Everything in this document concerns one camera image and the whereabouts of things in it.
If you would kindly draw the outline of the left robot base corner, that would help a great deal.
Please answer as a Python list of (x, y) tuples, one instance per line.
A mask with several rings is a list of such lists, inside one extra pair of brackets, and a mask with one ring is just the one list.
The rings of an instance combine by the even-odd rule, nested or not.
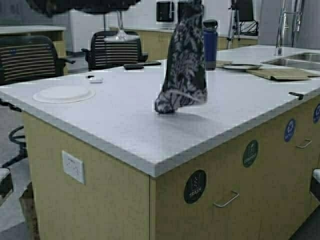
[(14, 185), (11, 170), (9, 168), (0, 168), (0, 205), (7, 200), (13, 193)]

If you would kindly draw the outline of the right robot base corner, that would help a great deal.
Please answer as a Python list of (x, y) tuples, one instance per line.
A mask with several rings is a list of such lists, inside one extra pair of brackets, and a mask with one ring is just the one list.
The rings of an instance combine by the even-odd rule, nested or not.
[(310, 182), (310, 192), (320, 201), (320, 169), (316, 168), (312, 172)]

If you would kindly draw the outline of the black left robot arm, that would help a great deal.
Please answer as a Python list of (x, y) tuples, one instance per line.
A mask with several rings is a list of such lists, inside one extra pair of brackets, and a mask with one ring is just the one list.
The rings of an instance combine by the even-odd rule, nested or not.
[(140, 0), (26, 0), (34, 11), (52, 18), (55, 15), (76, 10), (91, 15), (104, 15), (127, 11)]

